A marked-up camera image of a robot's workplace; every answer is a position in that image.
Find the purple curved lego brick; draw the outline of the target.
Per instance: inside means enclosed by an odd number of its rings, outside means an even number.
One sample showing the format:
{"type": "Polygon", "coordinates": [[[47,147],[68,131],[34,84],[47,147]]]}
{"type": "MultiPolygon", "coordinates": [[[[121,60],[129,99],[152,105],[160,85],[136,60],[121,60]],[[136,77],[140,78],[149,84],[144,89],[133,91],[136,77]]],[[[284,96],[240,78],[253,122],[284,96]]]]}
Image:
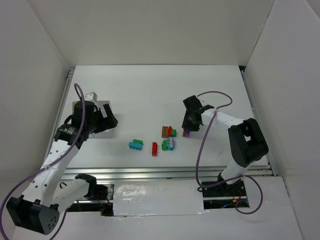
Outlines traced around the purple curved lego brick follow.
{"type": "Polygon", "coordinates": [[[184,137],[188,138],[190,136],[190,132],[191,132],[190,129],[188,129],[188,128],[184,129],[184,137]]]}

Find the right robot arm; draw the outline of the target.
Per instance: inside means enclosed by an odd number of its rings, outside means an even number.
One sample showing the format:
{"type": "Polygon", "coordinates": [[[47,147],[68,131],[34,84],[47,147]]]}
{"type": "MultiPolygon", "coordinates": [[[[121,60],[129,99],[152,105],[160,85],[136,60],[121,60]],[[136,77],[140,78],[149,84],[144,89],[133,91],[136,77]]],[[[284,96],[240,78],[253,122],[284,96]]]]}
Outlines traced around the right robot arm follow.
{"type": "Polygon", "coordinates": [[[200,126],[206,126],[195,163],[195,179],[202,190],[219,186],[223,186],[223,188],[233,186],[244,176],[252,163],[261,160],[269,152],[268,144],[256,119],[236,118],[220,111],[232,103],[232,97],[221,91],[207,91],[183,100],[185,107],[182,121],[183,130],[197,132],[200,130],[200,126]],[[199,97],[205,94],[220,94],[227,97],[229,102],[219,106],[203,105],[199,97]],[[218,175],[217,182],[205,185],[200,181],[199,167],[211,128],[227,133],[232,160],[218,175]]]}

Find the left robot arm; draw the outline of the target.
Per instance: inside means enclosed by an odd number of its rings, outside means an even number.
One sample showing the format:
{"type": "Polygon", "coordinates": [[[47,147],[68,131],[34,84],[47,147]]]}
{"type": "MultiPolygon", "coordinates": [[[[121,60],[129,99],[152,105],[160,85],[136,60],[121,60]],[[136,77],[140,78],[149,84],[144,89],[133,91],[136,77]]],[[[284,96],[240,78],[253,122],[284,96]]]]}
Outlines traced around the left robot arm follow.
{"type": "Polygon", "coordinates": [[[10,197],[6,209],[15,226],[43,235],[49,235],[57,226],[60,215],[73,202],[107,200],[112,190],[98,184],[89,174],[79,173],[74,179],[59,188],[61,178],[71,160],[76,156],[90,135],[115,128],[118,124],[109,101],[78,101],[69,115],[57,129],[49,154],[41,173],[19,197],[10,197]]]}

